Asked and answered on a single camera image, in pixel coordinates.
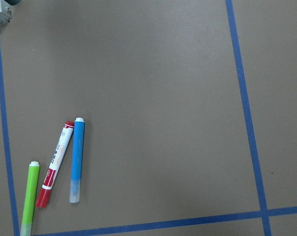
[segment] green marker barrel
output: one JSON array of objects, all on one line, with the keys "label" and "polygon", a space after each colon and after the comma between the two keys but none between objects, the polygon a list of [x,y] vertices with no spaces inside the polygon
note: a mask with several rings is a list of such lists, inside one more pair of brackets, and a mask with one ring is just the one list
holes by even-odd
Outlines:
[{"label": "green marker barrel", "polygon": [[32,217],[34,213],[36,189],[38,183],[39,163],[32,161],[29,166],[29,175],[27,179],[24,210],[20,236],[30,236]]}]

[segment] metal bracket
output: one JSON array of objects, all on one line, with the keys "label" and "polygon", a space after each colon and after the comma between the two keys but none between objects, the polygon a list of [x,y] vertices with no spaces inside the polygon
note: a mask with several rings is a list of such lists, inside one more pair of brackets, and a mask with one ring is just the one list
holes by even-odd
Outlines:
[{"label": "metal bracket", "polygon": [[11,6],[4,0],[0,0],[0,25],[10,22]]}]

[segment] blue tape strip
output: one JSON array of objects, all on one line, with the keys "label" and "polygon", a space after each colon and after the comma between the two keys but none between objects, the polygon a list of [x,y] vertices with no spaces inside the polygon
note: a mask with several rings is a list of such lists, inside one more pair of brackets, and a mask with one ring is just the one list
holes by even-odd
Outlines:
[{"label": "blue tape strip", "polygon": [[297,206],[268,210],[269,216],[297,214]]},{"label": "blue tape strip", "polygon": [[270,222],[267,214],[267,201],[266,201],[266,195],[265,195],[265,190],[263,186],[260,162],[259,162],[257,145],[256,145],[256,138],[255,138],[254,129],[253,129],[249,98],[248,98],[246,81],[245,81],[245,74],[242,66],[240,45],[238,41],[238,33],[237,33],[236,21],[235,21],[234,9],[233,9],[233,1],[226,0],[225,2],[226,2],[227,15],[228,15],[229,27],[231,32],[233,50],[234,50],[234,57],[236,62],[236,69],[237,69],[237,75],[238,75],[243,113],[245,116],[245,123],[247,128],[247,135],[248,135],[251,159],[253,164],[253,171],[255,174],[256,186],[258,191],[259,204],[260,204],[261,215],[262,215],[262,224],[263,224],[265,236],[271,236]]},{"label": "blue tape strip", "polygon": [[138,224],[138,225],[126,225],[126,226],[108,227],[108,228],[101,228],[101,229],[36,235],[36,236],[106,235],[106,234],[133,232],[133,231],[173,228],[173,227],[189,226],[189,225],[201,225],[201,224],[209,224],[209,223],[217,223],[217,222],[234,221],[234,220],[245,220],[245,219],[253,219],[253,218],[260,218],[260,217],[261,217],[260,211],[252,211],[252,212],[243,212],[243,213],[235,213],[235,214],[215,215],[215,216],[207,216],[207,217],[199,217],[199,218],[182,219],[182,220],[170,220],[170,221],[153,222],[153,223],[145,223],[145,224]]},{"label": "blue tape strip", "polygon": [[9,187],[12,221],[13,221],[13,231],[14,231],[15,236],[19,236],[20,235],[19,219],[18,219],[18,215],[17,215],[14,181],[13,181],[13,171],[12,171],[12,163],[11,163],[9,132],[8,132],[7,118],[6,118],[6,105],[5,105],[1,50],[0,50],[0,110],[1,110],[1,122],[2,122],[2,133],[3,133],[3,145],[4,145],[4,155],[5,155],[5,163],[6,163],[7,183],[8,183],[8,187]]}]

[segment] red marker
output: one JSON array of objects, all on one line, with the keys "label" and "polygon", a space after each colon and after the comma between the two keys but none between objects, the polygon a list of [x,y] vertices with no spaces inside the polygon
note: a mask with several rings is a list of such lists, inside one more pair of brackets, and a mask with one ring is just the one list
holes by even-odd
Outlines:
[{"label": "red marker", "polygon": [[66,147],[68,146],[69,140],[71,138],[73,128],[74,128],[74,123],[71,121],[67,121],[64,124],[59,141],[56,146],[55,153],[51,159],[48,172],[44,179],[44,184],[42,185],[42,189],[39,193],[39,197],[36,202],[36,206],[39,208],[46,207],[49,202],[50,192],[51,192],[52,186],[54,185]]}]

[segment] pen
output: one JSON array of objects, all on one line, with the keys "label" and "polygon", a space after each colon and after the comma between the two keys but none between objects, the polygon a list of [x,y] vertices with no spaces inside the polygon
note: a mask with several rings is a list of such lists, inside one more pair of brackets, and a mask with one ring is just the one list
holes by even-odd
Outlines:
[{"label": "pen", "polygon": [[42,185],[38,200],[36,202],[36,206],[39,208],[46,207],[49,202],[51,189],[55,182],[65,150],[71,138],[73,128],[74,128],[74,123],[71,121],[67,121],[64,124],[59,141],[56,146],[55,153],[51,159],[49,169],[44,179],[44,184]]},{"label": "pen", "polygon": [[32,217],[34,213],[36,189],[38,183],[38,173],[39,163],[37,161],[32,161],[29,166],[29,174],[27,178],[20,236],[30,236]]},{"label": "pen", "polygon": [[78,203],[80,201],[84,127],[85,122],[83,118],[76,118],[74,121],[73,135],[71,184],[69,197],[70,203]]}]

